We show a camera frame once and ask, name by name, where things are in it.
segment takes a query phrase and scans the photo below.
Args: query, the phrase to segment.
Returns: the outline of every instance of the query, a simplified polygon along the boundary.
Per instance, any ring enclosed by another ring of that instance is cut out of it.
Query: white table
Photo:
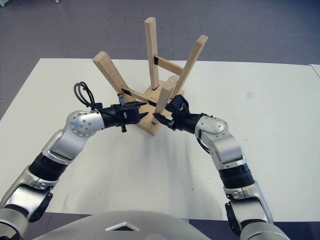
[[[129,87],[143,92],[150,85],[146,60],[114,63]],[[172,75],[159,72],[162,80]],[[80,81],[105,107],[117,103],[90,59],[38,62],[0,121],[1,196],[67,115],[86,109],[73,94]],[[275,221],[320,221],[320,78],[311,66],[198,61],[184,89],[193,113],[228,122]],[[193,135],[127,130],[113,127],[89,139],[53,190],[48,212],[147,210],[226,220],[219,174]]]
[[[320,78],[320,65],[311,64],[311,67],[312,67],[313,70],[318,74],[318,76],[319,76],[319,78]]]

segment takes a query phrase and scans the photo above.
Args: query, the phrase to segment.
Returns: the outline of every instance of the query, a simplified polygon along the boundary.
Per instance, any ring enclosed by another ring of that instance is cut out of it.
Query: wooden plank
[[[137,92],[127,86],[122,86],[122,91],[126,94],[126,95],[129,95],[129,96],[132,96],[134,97],[135,99],[138,99],[144,103],[147,103],[147,104],[150,104],[151,106],[156,106],[157,105],[157,99],[155,98],[151,98],[151,97],[148,97],[144,94],[141,94],[140,92]]]
[[[181,91],[183,85],[186,82],[187,77],[189,76],[189,73],[190,73],[192,67],[195,65],[195,63],[196,63],[202,49],[204,48],[207,40],[208,40],[207,36],[201,35],[198,38],[198,40],[195,42],[193,49],[188,57],[188,60],[186,61],[186,64],[183,68],[183,71],[180,75],[180,78],[179,78],[178,82],[176,83],[174,90],[172,91],[172,94],[171,94],[172,98]]]
[[[151,88],[155,90],[159,86],[159,70],[154,63],[154,56],[158,55],[156,19],[154,17],[147,18],[144,21],[144,29]]]
[[[177,75],[171,76],[165,82],[165,84],[162,85],[161,90],[160,90],[160,95],[159,95],[159,98],[158,98],[158,101],[157,101],[157,104],[156,104],[156,107],[154,110],[155,114],[161,114],[165,110],[165,107],[168,103],[168,100],[170,100],[171,93],[174,90],[178,79],[179,79],[179,76],[177,76]],[[155,117],[153,117],[151,122],[153,124],[157,124],[158,120]]]
[[[158,99],[159,95],[160,95],[160,91],[161,91],[161,87],[162,85],[164,85],[165,82],[164,81],[159,81],[159,87],[156,90],[152,90],[151,86],[149,86],[149,88],[143,93],[144,96],[148,96],[149,98],[152,98],[156,101],[156,99]],[[179,94],[184,95],[185,91],[181,91]],[[161,123],[157,123],[157,124],[153,124],[152,123],[152,119],[154,118],[153,113],[155,112],[155,107],[151,106],[149,104],[146,104],[144,106],[141,106],[139,108],[139,112],[140,113],[148,113],[144,118],[142,118],[140,120],[140,122],[138,124],[136,124],[136,126],[144,131],[146,131],[147,133],[155,136],[158,132],[158,130],[160,129],[160,127],[162,126]],[[164,110],[162,112],[162,115],[166,116],[167,118],[170,116],[170,112],[168,112],[167,110]]]
[[[124,91],[122,90],[122,87],[127,87],[128,85],[120,75],[118,69],[112,62],[109,55],[106,52],[101,51],[93,58],[92,61],[100,70],[100,72],[105,76],[105,78],[111,84],[111,86],[116,91],[116,93],[123,94]],[[129,95],[125,96],[126,102],[133,102],[135,100],[136,99],[132,96],[129,96]]]
[[[174,74],[181,75],[183,68],[177,64],[174,64],[173,62],[170,62],[160,56],[155,55],[154,56],[154,64],[158,65]]]

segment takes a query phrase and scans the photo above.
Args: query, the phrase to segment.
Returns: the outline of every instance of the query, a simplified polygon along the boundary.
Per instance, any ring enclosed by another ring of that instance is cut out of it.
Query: wire
[[[199,138],[196,139],[198,141],[198,143],[200,144],[200,146],[203,148],[203,150],[205,150],[208,154],[210,154],[209,148],[207,148]]]
[[[84,95],[82,94],[82,90],[84,90],[86,92],[86,94],[89,97],[90,102],[84,97]],[[76,96],[76,98],[82,103],[84,104],[87,108],[91,108],[91,111],[97,110],[103,114],[106,114],[110,117],[113,117],[117,120],[121,120],[118,116],[110,114],[109,112],[106,112],[103,110],[103,108],[99,107],[98,103],[95,102],[95,98],[93,93],[91,92],[91,90],[89,89],[88,85],[84,82],[78,82],[73,86],[73,92],[74,95]]]

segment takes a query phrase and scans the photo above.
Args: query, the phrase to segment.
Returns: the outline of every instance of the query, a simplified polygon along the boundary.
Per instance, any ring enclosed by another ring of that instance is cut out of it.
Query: black tape
[[[153,101],[148,100],[148,103],[149,103],[151,106],[154,106],[154,107],[157,106],[157,104],[156,104],[155,102],[153,102]]]
[[[154,64],[158,65],[159,58],[156,55],[154,55],[153,59],[154,59]]]
[[[131,92],[130,92],[130,91],[125,90],[125,89],[123,89],[123,88],[122,88],[122,91],[123,91],[125,94],[127,94],[127,95],[129,95],[129,96],[132,96],[132,94],[131,94]]]

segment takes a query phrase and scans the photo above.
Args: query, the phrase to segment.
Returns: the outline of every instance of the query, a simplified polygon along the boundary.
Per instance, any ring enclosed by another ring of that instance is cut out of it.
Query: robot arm
[[[90,102],[81,94],[81,88],[86,90]],[[33,223],[42,217],[53,197],[51,190],[91,136],[110,127],[121,127],[125,132],[125,125],[137,124],[147,114],[139,113],[139,107],[145,103],[125,103],[122,95],[119,95],[120,104],[102,108],[101,103],[95,103],[84,82],[76,84],[74,92],[82,103],[91,107],[91,111],[72,112],[64,128],[52,136],[33,163],[23,170],[5,193],[0,202],[1,240],[19,240],[28,222]]]
[[[273,225],[267,202],[227,122],[204,113],[190,113],[182,95],[175,96],[165,109],[172,113],[172,120],[158,113],[155,118],[174,131],[195,134],[201,147],[211,155],[229,199],[225,209],[231,230],[241,235],[241,240],[289,239]]]

